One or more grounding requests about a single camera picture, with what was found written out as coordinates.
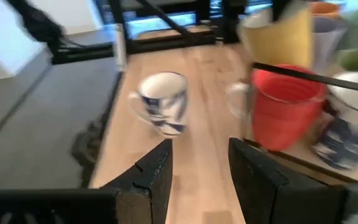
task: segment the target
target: red cup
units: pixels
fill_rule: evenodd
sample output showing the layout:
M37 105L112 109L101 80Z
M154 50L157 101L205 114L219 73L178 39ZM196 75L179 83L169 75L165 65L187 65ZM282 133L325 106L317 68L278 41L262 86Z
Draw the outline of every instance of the red cup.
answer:
M278 67L313 74L296 65ZM322 83L264 70L253 74L255 88L252 130L255 140L272 151L290 147L322 110L326 87Z

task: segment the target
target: floor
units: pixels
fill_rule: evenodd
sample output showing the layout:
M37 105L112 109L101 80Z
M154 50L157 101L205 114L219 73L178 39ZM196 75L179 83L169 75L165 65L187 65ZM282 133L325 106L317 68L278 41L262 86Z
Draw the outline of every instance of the floor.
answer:
M15 111L20 99L42 81L44 78L42 71L48 66L48 55L40 54L21 71L20 75L0 80L0 126L9 118L7 114Z
M0 113L38 77L0 84ZM79 186L81 167L70 155L73 138L101 114L116 78L114 58L57 65L43 74L0 130L0 189Z

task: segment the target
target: blue and white mug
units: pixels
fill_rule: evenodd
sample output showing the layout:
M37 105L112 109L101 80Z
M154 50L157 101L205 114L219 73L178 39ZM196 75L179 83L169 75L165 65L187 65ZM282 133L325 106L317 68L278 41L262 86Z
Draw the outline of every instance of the blue and white mug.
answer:
M335 78L358 83L358 72L340 73ZM313 150L335 169L355 169L358 166L358 91L331 85L328 88L325 125Z
M141 99L147 114L134 107ZM175 72L160 72L143 79L137 92L128 96L129 106L138 118L152 124L166 138L181 134L186 126L187 80Z

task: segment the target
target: wooden countertop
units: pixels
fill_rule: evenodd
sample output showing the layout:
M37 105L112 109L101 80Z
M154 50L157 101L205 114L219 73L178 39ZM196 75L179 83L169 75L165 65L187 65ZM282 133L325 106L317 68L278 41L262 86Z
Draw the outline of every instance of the wooden countertop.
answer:
M162 141L152 126L131 113L127 96L148 75L178 72L189 84L188 126L173 140L167 223L245 223L227 158L229 137L240 137L240 122L227 109L224 94L229 84L245 76L238 55L241 47L200 46L131 55L91 187L114 179Z

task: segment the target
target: black strap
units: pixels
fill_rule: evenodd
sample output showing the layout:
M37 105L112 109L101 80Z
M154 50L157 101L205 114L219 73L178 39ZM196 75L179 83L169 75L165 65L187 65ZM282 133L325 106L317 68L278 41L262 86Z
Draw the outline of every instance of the black strap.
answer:
M345 80L339 80L336 78L329 78L329 77L325 77L322 75L314 75L314 74L309 74L309 73L305 73L305 72L299 72L299 71L295 71L295 70L291 70L291 69L287 69L287 68L280 68L280 67L276 67L273 65L267 65L267 64L258 63L258 62L253 63L252 68L253 69L261 69L261 70L265 70L265 71L273 72L273 73L278 73L281 75L287 75L290 77L311 80L314 82L324 83L324 84L328 84L328 85L344 87L344 88L348 88L351 90L358 90L358 83L349 82L349 81L345 81Z

